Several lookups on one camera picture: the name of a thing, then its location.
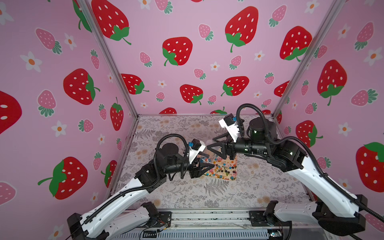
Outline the clear candy jar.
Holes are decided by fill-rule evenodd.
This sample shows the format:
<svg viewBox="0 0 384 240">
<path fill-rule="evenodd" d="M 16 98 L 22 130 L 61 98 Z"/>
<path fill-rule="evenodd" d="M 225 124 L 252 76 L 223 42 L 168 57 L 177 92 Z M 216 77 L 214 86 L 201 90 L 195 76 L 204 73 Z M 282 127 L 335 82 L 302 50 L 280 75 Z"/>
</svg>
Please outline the clear candy jar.
<svg viewBox="0 0 384 240">
<path fill-rule="evenodd" d="M 215 162 L 215 154 L 212 153 L 211 151 L 205 149 L 203 151 L 203 155 L 200 155 L 200 162 L 201 163 L 209 163 L 209 164 L 214 164 Z"/>
</svg>

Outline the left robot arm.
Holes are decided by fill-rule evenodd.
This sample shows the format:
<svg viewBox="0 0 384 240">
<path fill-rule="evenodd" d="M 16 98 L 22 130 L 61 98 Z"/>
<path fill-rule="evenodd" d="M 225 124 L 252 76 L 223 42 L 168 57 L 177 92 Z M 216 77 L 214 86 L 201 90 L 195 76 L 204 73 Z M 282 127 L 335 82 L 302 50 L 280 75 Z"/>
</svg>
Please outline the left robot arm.
<svg viewBox="0 0 384 240">
<path fill-rule="evenodd" d="M 200 157 L 206 155 L 205 148 L 205 143 L 196 139 L 187 144 L 184 155 L 179 154 L 176 144 L 158 146 L 154 158 L 116 194 L 95 209 L 83 215 L 75 213 L 67 219 L 69 239 L 111 240 L 147 223 L 157 225 L 159 212 L 153 203 L 144 203 L 128 214 L 124 211 L 171 180 L 176 173 L 182 176 L 188 173 L 191 178 L 199 178 L 212 169 L 213 164 L 200 161 Z"/>
</svg>

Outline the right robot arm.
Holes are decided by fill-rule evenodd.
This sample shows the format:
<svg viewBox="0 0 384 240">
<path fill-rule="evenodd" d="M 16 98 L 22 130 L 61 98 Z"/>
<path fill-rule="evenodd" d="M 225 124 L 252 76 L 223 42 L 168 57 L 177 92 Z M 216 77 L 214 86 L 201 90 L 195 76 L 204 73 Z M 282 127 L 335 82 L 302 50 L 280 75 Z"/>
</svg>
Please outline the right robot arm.
<svg viewBox="0 0 384 240">
<path fill-rule="evenodd" d="M 208 145 L 209 151 L 222 159 L 234 160 L 236 155 L 258 158 L 273 167 L 295 177 L 316 196 L 317 200 L 308 204 L 287 204 L 271 201 L 262 214 L 251 214 L 252 221 L 264 222 L 270 226 L 292 222 L 319 224 L 325 231 L 337 236 L 349 236 L 366 229 L 366 218 L 359 212 L 361 208 L 351 202 L 367 205 L 363 195 L 348 193 L 344 196 L 338 191 L 335 181 L 327 182 L 321 176 L 308 154 L 296 143 L 286 141 L 272 145 L 265 137 L 268 125 L 272 140 L 277 141 L 276 124 L 269 120 L 255 118 L 250 121 L 247 135 L 241 137 L 238 124 L 232 115 L 219 121 L 227 133 L 217 136 Z"/>
</svg>

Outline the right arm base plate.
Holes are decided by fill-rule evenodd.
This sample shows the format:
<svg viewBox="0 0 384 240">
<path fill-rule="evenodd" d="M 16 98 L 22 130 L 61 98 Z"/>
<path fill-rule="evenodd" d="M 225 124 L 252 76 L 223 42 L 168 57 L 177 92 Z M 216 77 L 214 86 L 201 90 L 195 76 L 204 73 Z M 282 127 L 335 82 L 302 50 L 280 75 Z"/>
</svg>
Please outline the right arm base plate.
<svg viewBox="0 0 384 240">
<path fill-rule="evenodd" d="M 249 211 L 249 220 L 252 227 L 288 227 L 292 222 L 283 222 L 275 216 L 274 208 L 278 201 L 270 201 L 264 211 Z"/>
</svg>

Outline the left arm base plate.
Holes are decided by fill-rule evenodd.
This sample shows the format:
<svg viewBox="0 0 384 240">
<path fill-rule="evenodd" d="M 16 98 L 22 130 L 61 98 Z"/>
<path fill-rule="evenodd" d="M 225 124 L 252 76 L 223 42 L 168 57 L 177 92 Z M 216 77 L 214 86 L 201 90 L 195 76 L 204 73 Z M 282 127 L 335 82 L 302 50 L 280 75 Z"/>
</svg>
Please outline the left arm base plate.
<svg viewBox="0 0 384 240">
<path fill-rule="evenodd" d="M 146 228 L 167 228 L 172 222 L 172 212 L 159 211 L 152 202 L 143 203 L 141 207 L 144 207 L 148 212 L 149 220 L 141 227 Z"/>
</svg>

